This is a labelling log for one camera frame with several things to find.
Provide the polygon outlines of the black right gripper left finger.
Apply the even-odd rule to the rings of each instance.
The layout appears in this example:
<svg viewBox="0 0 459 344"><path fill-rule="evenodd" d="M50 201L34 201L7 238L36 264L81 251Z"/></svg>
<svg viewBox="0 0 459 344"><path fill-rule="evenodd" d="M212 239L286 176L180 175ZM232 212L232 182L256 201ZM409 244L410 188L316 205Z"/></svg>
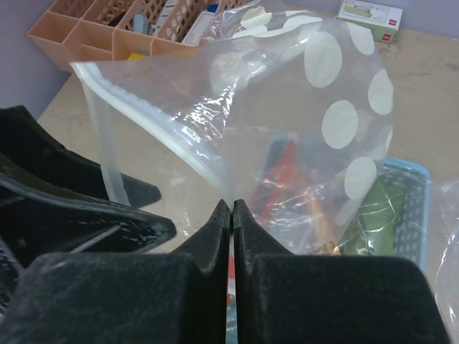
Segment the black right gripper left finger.
<svg viewBox="0 0 459 344"><path fill-rule="evenodd" d="M168 254L52 253L28 267L3 343L223 343L230 209Z"/></svg>

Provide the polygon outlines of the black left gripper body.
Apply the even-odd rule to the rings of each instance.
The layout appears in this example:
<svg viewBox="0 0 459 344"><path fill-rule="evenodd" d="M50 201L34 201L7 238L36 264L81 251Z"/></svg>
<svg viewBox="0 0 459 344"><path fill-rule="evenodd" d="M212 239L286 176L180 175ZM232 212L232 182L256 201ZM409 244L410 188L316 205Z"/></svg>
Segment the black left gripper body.
<svg viewBox="0 0 459 344"><path fill-rule="evenodd" d="M66 149L22 105L1 110L1 310L24 270L53 252L147 252L176 236L147 213L158 187L122 175L127 204L111 201L100 165Z"/></svg>

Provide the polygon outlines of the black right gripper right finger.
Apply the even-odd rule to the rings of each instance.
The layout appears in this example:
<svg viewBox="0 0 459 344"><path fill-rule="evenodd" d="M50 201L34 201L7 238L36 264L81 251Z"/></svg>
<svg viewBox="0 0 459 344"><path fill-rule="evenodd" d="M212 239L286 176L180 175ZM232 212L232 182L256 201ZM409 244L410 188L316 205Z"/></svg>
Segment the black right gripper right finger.
<svg viewBox="0 0 459 344"><path fill-rule="evenodd" d="M419 267L397 257L295 255L238 200L240 343L449 343Z"/></svg>

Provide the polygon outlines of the orange purple papaya slice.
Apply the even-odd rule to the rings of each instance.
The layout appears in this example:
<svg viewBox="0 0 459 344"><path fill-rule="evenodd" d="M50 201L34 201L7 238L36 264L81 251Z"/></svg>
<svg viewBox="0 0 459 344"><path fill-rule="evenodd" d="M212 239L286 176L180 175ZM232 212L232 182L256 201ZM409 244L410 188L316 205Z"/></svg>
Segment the orange purple papaya slice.
<svg viewBox="0 0 459 344"><path fill-rule="evenodd" d="M314 186L298 161L300 144L272 143L250 210L269 235L294 254L339 256L336 227L323 209L320 186Z"/></svg>

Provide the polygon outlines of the green leafy vegetable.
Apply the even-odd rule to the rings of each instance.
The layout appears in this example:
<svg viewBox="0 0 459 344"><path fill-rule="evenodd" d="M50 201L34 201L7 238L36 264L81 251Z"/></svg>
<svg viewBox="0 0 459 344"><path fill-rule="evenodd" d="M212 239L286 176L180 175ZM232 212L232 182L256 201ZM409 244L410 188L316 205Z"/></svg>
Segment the green leafy vegetable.
<svg viewBox="0 0 459 344"><path fill-rule="evenodd" d="M395 254L394 237L401 221L405 188L378 177L362 202L339 249L345 255Z"/></svg>

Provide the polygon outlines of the clear polka dot zip bag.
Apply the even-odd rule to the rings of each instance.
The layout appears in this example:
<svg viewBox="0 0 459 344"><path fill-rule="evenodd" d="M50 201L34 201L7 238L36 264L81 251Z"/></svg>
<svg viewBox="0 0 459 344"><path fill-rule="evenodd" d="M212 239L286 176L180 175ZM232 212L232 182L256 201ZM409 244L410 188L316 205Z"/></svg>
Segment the clear polka dot zip bag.
<svg viewBox="0 0 459 344"><path fill-rule="evenodd" d="M308 11L248 4L199 47L72 68L109 199L127 204L122 175L157 186L143 210L182 236L218 200L250 208L270 146L293 139L340 241L392 139L394 88L372 32Z"/></svg>

